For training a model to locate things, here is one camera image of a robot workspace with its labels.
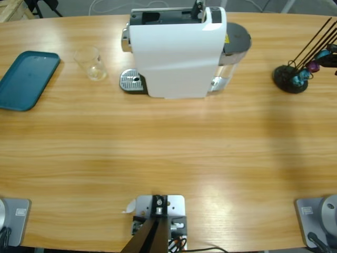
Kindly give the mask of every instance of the metal plate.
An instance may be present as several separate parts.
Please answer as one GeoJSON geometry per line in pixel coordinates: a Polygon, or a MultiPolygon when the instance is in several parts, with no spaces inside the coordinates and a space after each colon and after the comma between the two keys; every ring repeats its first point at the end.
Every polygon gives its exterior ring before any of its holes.
{"type": "Polygon", "coordinates": [[[5,203],[0,199],[0,230],[3,228],[6,217],[5,203]]]}
{"type": "MultiPolygon", "coordinates": [[[[186,216],[185,198],[182,195],[167,195],[170,205],[167,207],[168,216],[186,216]]],[[[152,195],[141,195],[136,199],[136,216],[149,218],[151,214],[152,195]]]]}
{"type": "Polygon", "coordinates": [[[8,215],[4,225],[12,230],[9,245],[16,247],[21,244],[24,237],[31,203],[28,199],[3,199],[3,201],[7,208],[6,215],[8,215]]]}
{"type": "Polygon", "coordinates": [[[124,91],[143,91],[141,77],[136,69],[123,71],[120,77],[120,86],[124,91]]]}
{"type": "Polygon", "coordinates": [[[309,248],[316,248],[316,245],[308,239],[309,232],[315,233],[323,243],[328,244],[320,223],[322,200],[323,198],[311,198],[298,199],[296,201],[296,210],[302,229],[303,241],[309,248]]]}

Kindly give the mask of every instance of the black stand base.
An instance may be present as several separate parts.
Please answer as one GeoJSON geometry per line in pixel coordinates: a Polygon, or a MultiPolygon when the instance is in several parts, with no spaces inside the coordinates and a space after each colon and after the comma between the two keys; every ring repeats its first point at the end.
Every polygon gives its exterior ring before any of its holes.
{"type": "Polygon", "coordinates": [[[306,81],[302,86],[295,86],[291,82],[291,75],[295,73],[295,68],[292,66],[279,66],[277,67],[273,74],[273,80],[277,87],[279,87],[282,91],[288,93],[301,93],[308,88],[308,82],[306,81]]]}

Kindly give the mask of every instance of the white coffee machine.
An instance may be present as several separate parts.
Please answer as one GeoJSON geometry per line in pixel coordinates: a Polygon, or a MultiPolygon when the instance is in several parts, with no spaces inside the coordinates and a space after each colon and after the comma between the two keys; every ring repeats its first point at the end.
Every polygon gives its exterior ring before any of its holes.
{"type": "Polygon", "coordinates": [[[227,23],[224,8],[215,6],[220,2],[133,9],[123,29],[122,49],[133,53],[137,69],[122,73],[121,88],[167,99],[203,98],[223,89],[251,38],[242,26],[227,23]]]}

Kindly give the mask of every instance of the white sticker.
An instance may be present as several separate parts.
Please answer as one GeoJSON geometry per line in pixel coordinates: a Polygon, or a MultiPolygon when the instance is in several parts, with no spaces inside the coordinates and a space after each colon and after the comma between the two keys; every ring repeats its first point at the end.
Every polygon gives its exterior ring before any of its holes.
{"type": "Polygon", "coordinates": [[[122,213],[132,213],[136,209],[136,199],[133,199],[122,213]]]}
{"type": "Polygon", "coordinates": [[[314,212],[312,211],[312,207],[302,207],[302,213],[304,215],[312,215],[314,212]]]}
{"type": "Polygon", "coordinates": [[[27,209],[17,208],[15,216],[25,216],[27,213],[27,209]]]}

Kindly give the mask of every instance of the coffee machine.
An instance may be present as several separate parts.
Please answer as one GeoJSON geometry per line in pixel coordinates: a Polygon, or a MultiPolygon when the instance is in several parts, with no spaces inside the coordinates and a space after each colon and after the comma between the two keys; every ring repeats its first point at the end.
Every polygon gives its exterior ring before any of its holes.
{"type": "Polygon", "coordinates": [[[122,49],[132,52],[137,69],[121,74],[120,87],[154,98],[203,98],[227,86],[250,46],[247,30],[227,22],[219,0],[133,9],[122,49]]]}
{"type": "Polygon", "coordinates": [[[0,252],[21,244],[30,206],[28,199],[0,198],[0,252]]]}

